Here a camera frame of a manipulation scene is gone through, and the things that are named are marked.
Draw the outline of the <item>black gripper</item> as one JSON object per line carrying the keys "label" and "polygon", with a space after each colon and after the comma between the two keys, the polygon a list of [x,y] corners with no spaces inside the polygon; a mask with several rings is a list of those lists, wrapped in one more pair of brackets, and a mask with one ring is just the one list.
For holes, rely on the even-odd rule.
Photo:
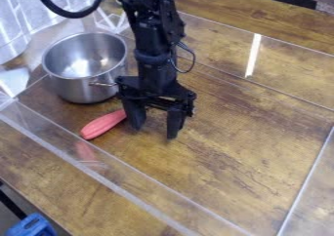
{"label": "black gripper", "polygon": [[145,121],[145,107],[166,111],[166,138],[173,139],[194,107],[194,93],[177,82],[174,55],[148,56],[134,53],[138,75],[118,76],[118,98],[134,130]]}

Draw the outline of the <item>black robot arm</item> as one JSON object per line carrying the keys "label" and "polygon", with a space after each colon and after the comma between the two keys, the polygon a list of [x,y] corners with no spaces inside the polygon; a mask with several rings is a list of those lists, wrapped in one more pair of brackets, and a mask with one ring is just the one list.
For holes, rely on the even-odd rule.
{"label": "black robot arm", "polygon": [[177,136],[193,115],[194,93],[180,85],[176,49],[184,46],[185,23],[174,0],[118,0],[134,34],[138,74],[116,78],[118,98],[130,126],[137,130],[145,110],[166,112],[166,138]]}

